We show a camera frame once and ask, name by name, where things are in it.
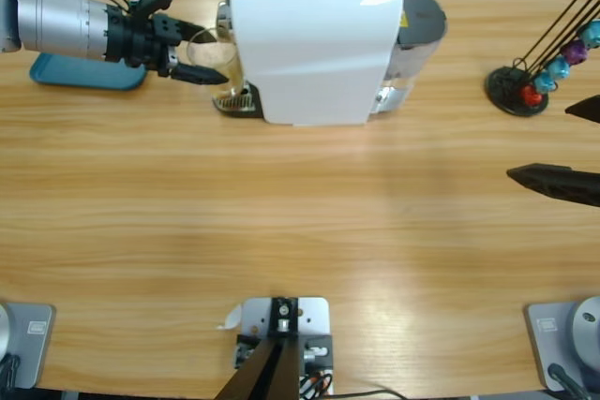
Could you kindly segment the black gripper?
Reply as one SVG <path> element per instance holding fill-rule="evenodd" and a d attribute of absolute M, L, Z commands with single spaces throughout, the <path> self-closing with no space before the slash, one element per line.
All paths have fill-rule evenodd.
<path fill-rule="evenodd" d="M 192 22 L 178 21 L 164 14 L 136 19 L 119 8 L 107 6 L 108 28 L 104 59 L 124 62 L 128 67 L 144 66 L 160 77 L 198 85 L 220 85 L 230 79 L 211 67 L 178 64 L 175 48 L 181 42 L 215 43 L 216 35 Z"/>

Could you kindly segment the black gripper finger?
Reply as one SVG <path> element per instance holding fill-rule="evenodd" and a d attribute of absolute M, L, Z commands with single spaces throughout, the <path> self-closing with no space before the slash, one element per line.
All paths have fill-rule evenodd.
<path fill-rule="evenodd" d="M 599 174 L 570 167 L 532 163 L 506 171 L 509 178 L 546 197 L 599 206 Z"/>
<path fill-rule="evenodd" d="M 567 107 L 564 112 L 600 124 L 600 96 L 595 95 L 580 100 Z"/>

